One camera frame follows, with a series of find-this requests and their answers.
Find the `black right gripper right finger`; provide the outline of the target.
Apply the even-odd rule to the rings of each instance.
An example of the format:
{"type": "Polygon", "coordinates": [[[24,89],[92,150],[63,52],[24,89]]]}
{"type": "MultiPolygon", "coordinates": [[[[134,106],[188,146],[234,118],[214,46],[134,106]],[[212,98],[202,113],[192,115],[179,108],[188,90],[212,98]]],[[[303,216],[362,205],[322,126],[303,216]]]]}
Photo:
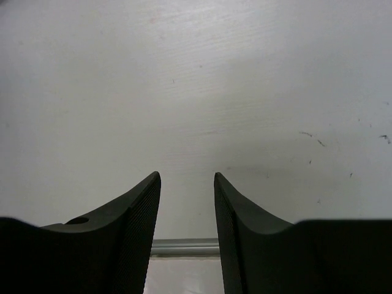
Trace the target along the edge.
{"type": "Polygon", "coordinates": [[[391,221],[291,224],[221,173],[214,205],[225,293],[390,293],[391,221]]]}

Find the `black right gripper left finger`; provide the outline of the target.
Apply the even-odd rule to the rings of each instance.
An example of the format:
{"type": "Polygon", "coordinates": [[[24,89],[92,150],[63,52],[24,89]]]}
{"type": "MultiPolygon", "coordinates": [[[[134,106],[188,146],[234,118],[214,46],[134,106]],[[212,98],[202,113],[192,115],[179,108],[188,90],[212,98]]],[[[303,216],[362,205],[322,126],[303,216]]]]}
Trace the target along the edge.
{"type": "Polygon", "coordinates": [[[64,224],[1,218],[2,293],[142,293],[160,202],[153,172],[64,224]]]}

